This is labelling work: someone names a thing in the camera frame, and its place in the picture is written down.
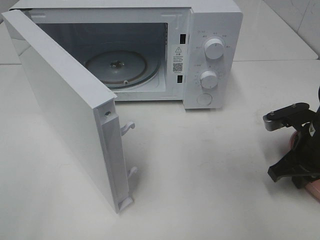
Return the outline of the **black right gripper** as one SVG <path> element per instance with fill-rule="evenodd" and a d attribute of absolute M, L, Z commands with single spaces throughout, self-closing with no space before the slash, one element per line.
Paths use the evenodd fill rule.
<path fill-rule="evenodd" d="M 320 111 L 310 110 L 303 102 L 298 103 L 298 109 L 294 154 L 286 154 L 267 173 L 274 182 L 291 177 L 295 187 L 302 189 L 320 179 Z"/>

